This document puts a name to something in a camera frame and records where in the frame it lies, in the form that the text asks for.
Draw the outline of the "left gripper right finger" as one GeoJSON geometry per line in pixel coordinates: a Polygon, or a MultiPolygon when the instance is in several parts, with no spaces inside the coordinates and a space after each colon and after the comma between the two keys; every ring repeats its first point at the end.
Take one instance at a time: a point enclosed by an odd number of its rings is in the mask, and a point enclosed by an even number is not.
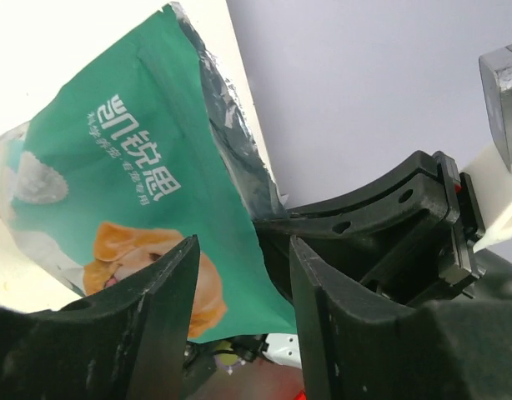
{"type": "Polygon", "coordinates": [[[289,262],[307,398],[512,399],[512,300],[406,307],[299,237],[289,262]]]}

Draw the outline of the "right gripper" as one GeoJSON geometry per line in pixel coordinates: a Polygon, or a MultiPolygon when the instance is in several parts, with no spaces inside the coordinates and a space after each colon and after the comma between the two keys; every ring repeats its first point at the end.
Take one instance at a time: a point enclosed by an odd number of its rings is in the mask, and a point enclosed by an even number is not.
{"type": "Polygon", "coordinates": [[[328,265],[397,303],[433,298],[512,300],[512,262],[475,251],[485,226],[471,176],[443,152],[417,151],[382,177],[350,193],[254,224],[265,267],[287,300],[291,237],[301,238],[328,265]],[[459,219],[448,232],[448,199],[459,219]],[[449,283],[439,273],[463,273],[449,283]]]}

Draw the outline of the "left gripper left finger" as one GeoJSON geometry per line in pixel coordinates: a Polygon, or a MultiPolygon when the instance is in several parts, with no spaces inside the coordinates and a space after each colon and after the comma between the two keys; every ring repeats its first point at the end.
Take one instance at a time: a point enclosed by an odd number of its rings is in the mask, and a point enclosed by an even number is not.
{"type": "Polygon", "coordinates": [[[61,310],[0,307],[0,399],[177,399],[196,237],[61,310]]]}

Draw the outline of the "green pet food bag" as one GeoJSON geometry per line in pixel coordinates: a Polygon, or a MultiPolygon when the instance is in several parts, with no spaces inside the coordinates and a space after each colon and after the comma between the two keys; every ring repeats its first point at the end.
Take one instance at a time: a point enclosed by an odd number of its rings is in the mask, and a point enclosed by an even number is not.
{"type": "Polygon", "coordinates": [[[198,238],[188,330],[197,343],[295,332],[254,227],[284,214],[233,87],[177,3],[0,136],[0,218],[77,294],[198,238]]]}

